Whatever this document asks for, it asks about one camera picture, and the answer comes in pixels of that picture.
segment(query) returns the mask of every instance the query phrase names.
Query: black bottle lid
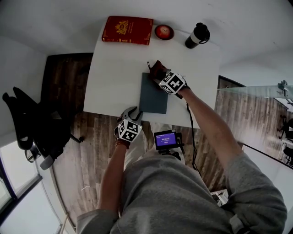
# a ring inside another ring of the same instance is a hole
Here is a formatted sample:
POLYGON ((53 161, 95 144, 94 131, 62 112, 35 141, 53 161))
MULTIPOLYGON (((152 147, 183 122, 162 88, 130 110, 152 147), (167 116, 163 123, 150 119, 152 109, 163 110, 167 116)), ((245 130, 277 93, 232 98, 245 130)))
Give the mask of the black bottle lid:
POLYGON ((197 23, 196 27, 193 30, 194 35, 200 40, 199 44, 204 44, 210 40, 210 31, 207 29, 207 26, 203 23, 197 23))

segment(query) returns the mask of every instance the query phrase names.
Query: shirt sleeve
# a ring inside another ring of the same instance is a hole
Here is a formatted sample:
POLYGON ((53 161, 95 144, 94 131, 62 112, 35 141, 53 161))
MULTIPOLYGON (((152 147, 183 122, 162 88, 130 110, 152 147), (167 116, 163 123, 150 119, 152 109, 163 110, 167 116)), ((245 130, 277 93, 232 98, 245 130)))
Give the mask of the shirt sleeve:
POLYGON ((283 197, 256 164, 242 153, 229 163, 225 175, 229 198, 222 208, 256 233, 282 233, 287 218, 283 197))
POLYGON ((118 219, 118 215, 109 210, 93 210, 77 217, 77 234, 108 234, 118 219))

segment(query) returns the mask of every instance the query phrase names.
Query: white pants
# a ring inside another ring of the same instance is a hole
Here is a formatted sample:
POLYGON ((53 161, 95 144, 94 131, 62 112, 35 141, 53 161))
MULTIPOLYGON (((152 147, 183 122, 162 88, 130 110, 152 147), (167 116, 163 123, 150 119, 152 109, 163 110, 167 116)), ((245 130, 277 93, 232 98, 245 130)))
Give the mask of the white pants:
MULTIPOLYGON (((172 125, 163 124, 163 123, 156 123, 150 122, 152 133, 168 131, 172 129, 172 125)), ((182 150, 178 148, 174 148, 170 150, 171 153, 178 152, 181 161, 178 162, 185 164, 184 156, 182 150)), ((147 151, 147 138, 143 131, 137 136, 134 142, 130 144, 129 150, 126 152, 125 161, 124 161, 124 170, 126 167, 130 166, 131 164, 135 163, 138 160, 143 158, 157 156, 160 155, 159 152, 156 150, 156 144, 147 151)))

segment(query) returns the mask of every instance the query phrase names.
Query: gray t-shirt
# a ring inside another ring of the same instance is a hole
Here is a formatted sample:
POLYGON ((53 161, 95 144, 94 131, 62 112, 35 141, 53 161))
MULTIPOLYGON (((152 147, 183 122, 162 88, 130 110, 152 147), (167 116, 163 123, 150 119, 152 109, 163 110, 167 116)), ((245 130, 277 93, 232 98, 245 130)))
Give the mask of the gray t-shirt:
POLYGON ((245 153, 225 171, 228 203, 218 207, 199 173, 173 156, 135 162, 124 172, 119 218, 94 210, 77 218, 78 234, 233 233, 230 218, 256 233, 282 233, 280 192, 245 153))

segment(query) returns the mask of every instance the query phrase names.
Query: phone screen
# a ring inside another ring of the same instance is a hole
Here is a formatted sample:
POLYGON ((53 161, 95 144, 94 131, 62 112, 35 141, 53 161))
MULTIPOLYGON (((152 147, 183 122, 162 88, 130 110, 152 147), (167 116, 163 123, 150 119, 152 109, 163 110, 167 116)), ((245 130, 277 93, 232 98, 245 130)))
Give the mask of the phone screen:
POLYGON ((175 133, 167 133, 156 136, 157 146, 176 144, 175 133))

